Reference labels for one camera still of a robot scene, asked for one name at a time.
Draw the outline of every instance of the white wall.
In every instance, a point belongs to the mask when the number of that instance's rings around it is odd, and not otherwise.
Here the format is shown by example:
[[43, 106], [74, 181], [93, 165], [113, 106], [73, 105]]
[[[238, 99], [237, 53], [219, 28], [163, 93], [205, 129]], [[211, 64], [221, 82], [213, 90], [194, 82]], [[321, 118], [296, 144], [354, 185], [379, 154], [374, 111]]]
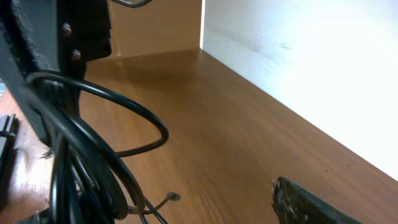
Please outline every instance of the white wall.
[[203, 50], [398, 180], [397, 9], [206, 0]]

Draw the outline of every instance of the bolt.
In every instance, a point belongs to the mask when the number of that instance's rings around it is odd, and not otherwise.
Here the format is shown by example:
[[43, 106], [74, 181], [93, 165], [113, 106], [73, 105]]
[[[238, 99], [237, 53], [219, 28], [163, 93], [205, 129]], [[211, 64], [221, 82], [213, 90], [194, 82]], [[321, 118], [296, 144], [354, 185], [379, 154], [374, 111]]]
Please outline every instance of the bolt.
[[78, 50], [73, 50], [72, 52], [72, 60], [79, 60], [81, 59], [81, 53]]
[[70, 34], [72, 34], [72, 29], [70, 28], [69, 23], [67, 23], [67, 22], [64, 23], [62, 26], [62, 29], [63, 29], [63, 34], [65, 37], [68, 37], [68, 36], [70, 36]]

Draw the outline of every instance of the wall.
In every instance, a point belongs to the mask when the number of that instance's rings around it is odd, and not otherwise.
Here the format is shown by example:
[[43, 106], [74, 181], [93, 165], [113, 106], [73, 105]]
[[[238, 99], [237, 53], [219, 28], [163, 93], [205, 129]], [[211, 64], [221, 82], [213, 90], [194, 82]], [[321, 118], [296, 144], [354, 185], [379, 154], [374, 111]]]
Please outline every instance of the wall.
[[398, 180], [397, 7], [207, 0], [203, 50]]
[[201, 0], [152, 0], [130, 9], [108, 1], [111, 57], [199, 48]]

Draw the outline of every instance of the brown table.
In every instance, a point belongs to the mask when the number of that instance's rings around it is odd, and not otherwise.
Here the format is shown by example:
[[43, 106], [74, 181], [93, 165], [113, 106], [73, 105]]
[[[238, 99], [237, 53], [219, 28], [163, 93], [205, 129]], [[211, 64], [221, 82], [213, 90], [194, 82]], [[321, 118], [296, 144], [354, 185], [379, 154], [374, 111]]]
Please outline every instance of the brown table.
[[[281, 175], [361, 222], [398, 223], [398, 182], [200, 50], [94, 61], [86, 79], [169, 127], [165, 146], [123, 160], [153, 204], [181, 194], [161, 210], [170, 223], [277, 223], [271, 182]], [[104, 99], [83, 93], [80, 108], [116, 151], [158, 138], [150, 123]], [[0, 98], [6, 113], [22, 125], [0, 223], [48, 207], [52, 163], [39, 159], [44, 146], [9, 93]]]

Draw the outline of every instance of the black device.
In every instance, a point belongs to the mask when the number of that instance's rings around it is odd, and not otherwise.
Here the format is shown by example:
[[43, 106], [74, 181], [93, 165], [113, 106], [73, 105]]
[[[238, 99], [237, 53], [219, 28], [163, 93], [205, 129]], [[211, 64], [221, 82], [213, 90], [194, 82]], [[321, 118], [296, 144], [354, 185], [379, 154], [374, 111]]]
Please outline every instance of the black device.
[[[126, 7], [150, 2], [113, 0]], [[128, 214], [159, 214], [168, 193], [153, 207], [120, 159], [166, 142], [165, 125], [138, 103], [83, 80], [85, 63], [111, 53], [106, 0], [4, 0], [0, 2], [0, 78], [14, 96], [40, 140], [54, 154], [50, 208], [23, 223], [114, 223]], [[114, 152], [79, 116], [80, 90], [118, 103], [154, 124], [162, 137], [146, 146]], [[127, 189], [128, 206], [116, 181]]]

